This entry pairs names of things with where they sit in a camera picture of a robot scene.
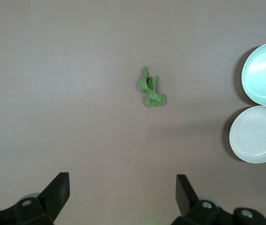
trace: bowl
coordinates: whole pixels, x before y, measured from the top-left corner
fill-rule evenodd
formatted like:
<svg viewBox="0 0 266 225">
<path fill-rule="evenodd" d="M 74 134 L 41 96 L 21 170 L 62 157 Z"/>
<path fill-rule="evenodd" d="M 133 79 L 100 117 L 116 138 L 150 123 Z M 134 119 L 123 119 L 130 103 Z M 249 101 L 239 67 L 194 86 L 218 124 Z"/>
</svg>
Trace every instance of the bowl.
<svg viewBox="0 0 266 225">
<path fill-rule="evenodd" d="M 266 44 L 250 54 L 244 64 L 241 81 L 251 100 L 266 105 Z"/>
<path fill-rule="evenodd" d="M 243 161 L 266 162 L 266 106 L 251 107 L 238 115 L 231 126 L 229 142 Z"/>
</svg>

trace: gray table surface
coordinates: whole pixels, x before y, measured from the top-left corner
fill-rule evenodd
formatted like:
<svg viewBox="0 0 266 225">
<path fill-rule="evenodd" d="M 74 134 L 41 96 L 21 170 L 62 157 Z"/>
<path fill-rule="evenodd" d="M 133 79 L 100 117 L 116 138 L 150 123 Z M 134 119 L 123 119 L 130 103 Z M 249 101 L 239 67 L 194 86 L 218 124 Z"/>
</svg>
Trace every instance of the gray table surface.
<svg viewBox="0 0 266 225">
<path fill-rule="evenodd" d="M 176 174 L 266 217 L 266 163 L 238 160 L 241 69 L 266 1 L 0 0 L 0 206 L 69 172 L 56 225 L 169 225 Z M 167 104 L 148 108 L 141 68 Z"/>
</svg>

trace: leafy vegetable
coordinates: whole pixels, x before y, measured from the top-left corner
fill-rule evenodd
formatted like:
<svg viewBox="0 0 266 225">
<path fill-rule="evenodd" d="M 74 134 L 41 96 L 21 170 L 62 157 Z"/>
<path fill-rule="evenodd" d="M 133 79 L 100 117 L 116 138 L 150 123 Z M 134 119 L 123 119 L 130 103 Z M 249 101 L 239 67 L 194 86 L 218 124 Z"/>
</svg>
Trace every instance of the leafy vegetable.
<svg viewBox="0 0 266 225">
<path fill-rule="evenodd" d="M 165 95 L 155 92 L 157 76 L 148 77 L 148 68 L 142 68 L 142 75 L 138 81 L 139 89 L 146 94 L 146 104 L 150 107 L 163 106 L 165 104 Z"/>
</svg>

